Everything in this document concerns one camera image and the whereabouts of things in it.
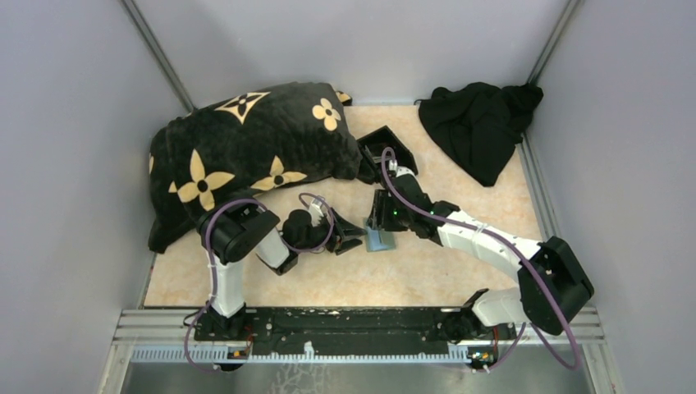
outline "pillow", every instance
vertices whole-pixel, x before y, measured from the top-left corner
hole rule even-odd
[[[258,89],[179,117],[150,145],[156,218],[149,248],[163,253],[198,218],[231,199],[277,187],[354,179],[360,151],[329,84]]]

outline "black cloth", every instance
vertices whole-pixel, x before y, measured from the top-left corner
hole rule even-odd
[[[493,186],[542,98],[537,86],[500,89],[477,82],[456,92],[435,89],[421,102],[418,114],[447,156],[481,185]]]

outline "purple cable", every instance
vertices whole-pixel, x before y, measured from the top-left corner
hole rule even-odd
[[[288,245],[287,242],[285,242],[285,240],[283,240],[281,237],[283,244],[285,244],[285,246],[287,246],[288,249],[290,249],[296,253],[314,252],[315,250],[319,250],[319,249],[323,248],[327,244],[329,238],[331,238],[331,233],[333,232],[333,223],[335,222],[335,218],[333,217],[333,212],[332,212],[331,206],[329,206],[329,204],[327,204],[327,202],[322,197],[320,197],[318,195],[313,195],[311,193],[300,193],[300,195],[299,195],[300,202],[305,207],[309,207],[309,205],[307,203],[305,203],[305,201],[302,199],[303,196],[312,197],[313,199],[316,199],[317,201],[322,203],[322,206],[327,210],[328,216],[331,218],[331,220],[329,221],[329,228],[328,228],[327,237],[324,239],[324,241],[321,244],[315,246],[314,248],[306,249],[306,250],[305,249],[296,249],[296,248]],[[189,353],[189,337],[190,337],[191,332],[193,331],[196,323],[199,321],[200,317],[205,314],[205,312],[208,310],[208,308],[210,308],[210,306],[215,301],[215,298],[218,296],[218,275],[217,275],[218,269],[215,268],[215,253],[213,252],[213,247],[210,245],[210,236],[213,234],[213,229],[215,228],[215,223],[218,221],[218,218],[220,218],[220,216],[223,213],[225,213],[225,211],[227,211],[229,208],[235,207],[237,205],[242,205],[242,204],[255,204],[255,205],[258,205],[263,211],[268,210],[266,208],[266,206],[263,205],[263,203],[261,203],[260,201],[258,201],[256,199],[236,199],[234,201],[230,201],[228,203],[225,203],[222,207],[220,207],[213,214],[213,216],[210,218],[210,222],[208,223],[208,227],[205,229],[205,238],[204,238],[205,239],[205,249],[208,251],[208,261],[210,262],[210,273],[211,273],[211,277],[212,277],[211,282],[213,283],[213,285],[212,285],[212,289],[210,291],[210,298],[208,299],[208,301],[206,301],[203,308],[201,308],[198,311],[198,313],[194,316],[194,319],[191,320],[189,328],[186,330],[186,336],[184,337],[184,356],[186,357],[186,360],[189,362],[189,364],[193,365],[198,370],[205,372],[205,373],[217,372],[218,370],[217,369],[201,368],[193,361],[193,359],[191,359],[191,355]]]
[[[475,226],[473,224],[468,224],[465,222],[460,222],[458,220],[453,220],[449,218],[445,218],[443,216],[439,215],[433,215],[430,212],[424,211],[421,208],[418,208],[417,206],[413,205],[411,202],[409,202],[407,199],[404,198],[401,194],[399,194],[398,191],[396,191],[396,188],[392,184],[392,180],[389,179],[389,176],[387,174],[387,160],[388,159],[393,159],[396,158],[396,154],[394,153],[394,149],[392,148],[385,148],[382,151],[382,176],[384,178],[385,183],[387,184],[387,188],[389,191],[398,199],[401,201],[403,205],[408,207],[409,209],[420,213],[421,215],[425,216],[426,218],[431,218],[434,220],[438,220],[440,222],[444,223],[450,223],[455,226],[463,227],[463,228],[468,228],[470,230],[478,230],[479,227]],[[532,278],[534,281],[539,285],[539,289],[541,289],[542,293],[546,297],[547,301],[551,305],[551,309],[553,309],[554,314],[556,314],[556,317],[558,318],[558,321],[561,322],[561,326],[563,327],[563,330],[565,331],[565,334],[568,336],[568,341],[570,342],[570,347],[573,349],[573,356],[575,358],[575,364],[570,365],[566,363],[562,358],[561,355],[559,355],[556,350],[553,349],[553,346],[548,343],[544,335],[542,334],[541,330],[539,330],[536,326],[531,324],[532,328],[534,331],[539,335],[539,339],[542,340],[543,344],[546,346],[546,348],[551,352],[553,357],[558,360],[561,365],[566,367],[567,369],[570,370],[576,370],[577,368],[580,367],[580,348],[578,347],[578,342],[575,340],[575,335],[573,335],[572,330],[570,330],[570,325],[568,324],[568,321],[566,320],[566,317],[563,315],[563,312],[561,311],[561,307],[558,306],[558,303],[556,300],[553,299],[553,295],[551,294],[551,291],[548,289],[546,284],[543,282],[542,277],[537,273],[537,270],[534,269],[532,264],[529,262],[529,260],[520,252],[519,249],[517,249],[514,245],[512,245],[511,242],[509,242],[505,237],[501,236],[500,234],[497,234],[496,232],[490,231],[488,229],[483,229],[481,231],[483,234],[486,234],[487,236],[490,236],[494,240],[500,242],[503,244],[507,249],[511,250],[512,253],[516,254],[517,257],[520,259],[520,262],[522,262],[522,265],[524,265],[527,270],[529,270],[529,273],[532,275]],[[517,338],[515,341],[512,343],[512,345],[507,349],[506,353],[498,360],[498,362],[491,367],[490,370],[493,370],[495,367],[498,365],[502,364],[505,359],[507,359],[507,356],[512,352],[513,349],[517,346],[517,342],[520,341],[520,338],[522,337],[522,333],[524,332],[524,325],[520,327],[520,333],[517,335]]]

